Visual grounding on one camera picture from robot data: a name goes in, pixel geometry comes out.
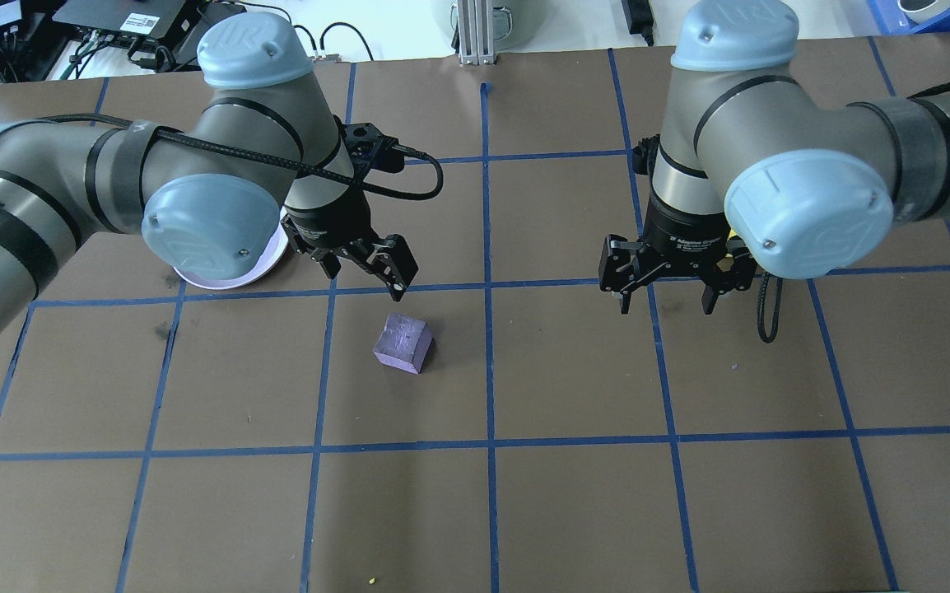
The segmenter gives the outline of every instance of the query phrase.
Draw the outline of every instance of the purple cube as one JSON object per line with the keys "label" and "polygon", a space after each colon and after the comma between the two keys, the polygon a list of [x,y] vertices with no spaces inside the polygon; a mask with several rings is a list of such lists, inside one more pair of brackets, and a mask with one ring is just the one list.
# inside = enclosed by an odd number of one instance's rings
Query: purple cube
{"label": "purple cube", "polygon": [[405,315],[391,314],[388,315],[388,323],[384,324],[384,333],[376,341],[373,354],[387,367],[419,375],[431,341],[431,328],[427,327],[427,323]]}

